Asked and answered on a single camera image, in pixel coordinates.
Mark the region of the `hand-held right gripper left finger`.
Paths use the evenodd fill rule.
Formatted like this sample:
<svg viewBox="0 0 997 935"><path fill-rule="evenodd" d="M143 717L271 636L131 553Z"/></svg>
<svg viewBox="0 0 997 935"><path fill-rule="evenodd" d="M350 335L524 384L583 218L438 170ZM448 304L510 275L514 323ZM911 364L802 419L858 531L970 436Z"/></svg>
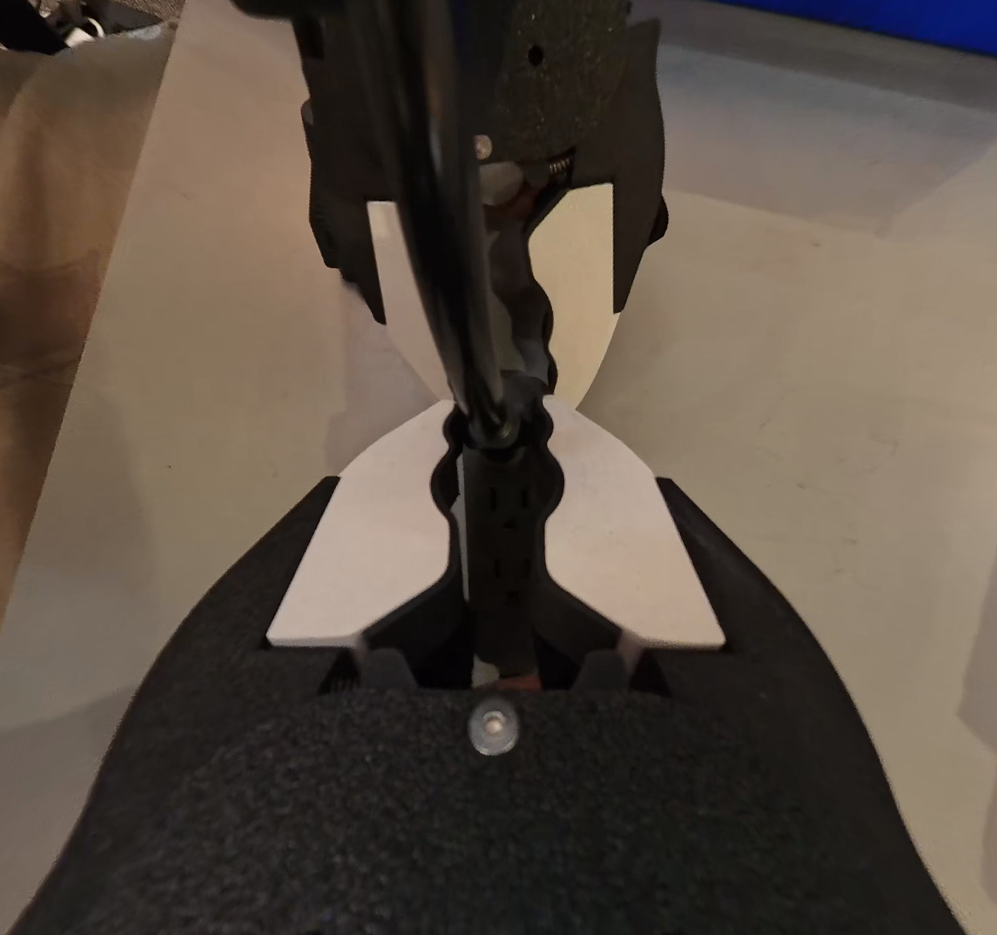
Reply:
<svg viewBox="0 0 997 935"><path fill-rule="evenodd" d="M460 627L453 515L430 487L453 409L440 400L346 466L266 632L271 647L394 648L417 666Z"/></svg>

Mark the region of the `grey desk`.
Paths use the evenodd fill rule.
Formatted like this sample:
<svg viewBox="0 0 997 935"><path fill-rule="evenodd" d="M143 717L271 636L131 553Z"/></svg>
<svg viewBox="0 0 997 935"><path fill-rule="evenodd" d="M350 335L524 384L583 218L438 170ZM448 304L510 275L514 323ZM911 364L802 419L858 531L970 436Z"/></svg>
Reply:
<svg viewBox="0 0 997 935"><path fill-rule="evenodd" d="M995 62L692 0L671 221L582 411L804 616L995 933ZM153 658L428 395L322 265L288 28L187 0L2 626L2 930Z"/></svg>

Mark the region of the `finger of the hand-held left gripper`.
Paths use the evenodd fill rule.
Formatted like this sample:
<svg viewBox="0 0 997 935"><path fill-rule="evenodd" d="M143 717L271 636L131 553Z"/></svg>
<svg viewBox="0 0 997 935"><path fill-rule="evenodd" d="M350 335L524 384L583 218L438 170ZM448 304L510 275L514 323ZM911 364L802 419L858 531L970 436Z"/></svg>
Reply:
<svg viewBox="0 0 997 935"><path fill-rule="evenodd" d="M386 329L399 354L437 399L452 400L404 238L397 205L367 203Z"/></svg>
<svg viewBox="0 0 997 935"><path fill-rule="evenodd" d="M614 310L613 186L567 191L530 236L533 276L553 311L555 397L580 406L608 352Z"/></svg>

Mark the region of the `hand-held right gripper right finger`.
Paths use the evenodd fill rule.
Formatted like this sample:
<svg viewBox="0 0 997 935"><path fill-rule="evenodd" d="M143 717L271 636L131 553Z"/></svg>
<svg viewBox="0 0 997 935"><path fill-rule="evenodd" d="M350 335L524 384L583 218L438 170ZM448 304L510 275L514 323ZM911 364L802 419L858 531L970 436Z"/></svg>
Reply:
<svg viewBox="0 0 997 935"><path fill-rule="evenodd" d="M619 630L629 667L646 650L715 652L726 638L650 467L548 396L547 443L564 489L544 530L555 584Z"/></svg>

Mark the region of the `person's tan trousers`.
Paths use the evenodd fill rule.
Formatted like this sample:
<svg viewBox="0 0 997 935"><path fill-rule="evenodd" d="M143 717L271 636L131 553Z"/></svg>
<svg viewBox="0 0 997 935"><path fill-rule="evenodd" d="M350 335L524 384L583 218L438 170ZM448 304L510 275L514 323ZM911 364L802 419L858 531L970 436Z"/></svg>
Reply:
<svg viewBox="0 0 997 935"><path fill-rule="evenodd" d="M2 50L1 611L47 475L176 25Z"/></svg>

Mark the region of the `black power strip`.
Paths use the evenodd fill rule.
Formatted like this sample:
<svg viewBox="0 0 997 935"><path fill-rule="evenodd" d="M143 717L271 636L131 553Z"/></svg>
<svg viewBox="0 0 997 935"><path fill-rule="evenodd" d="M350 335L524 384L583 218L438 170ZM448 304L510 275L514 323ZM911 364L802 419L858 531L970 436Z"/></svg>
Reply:
<svg viewBox="0 0 997 935"><path fill-rule="evenodd" d="M461 457L468 605L476 656L502 679L533 673L531 606L536 594L543 480L527 447Z"/></svg>

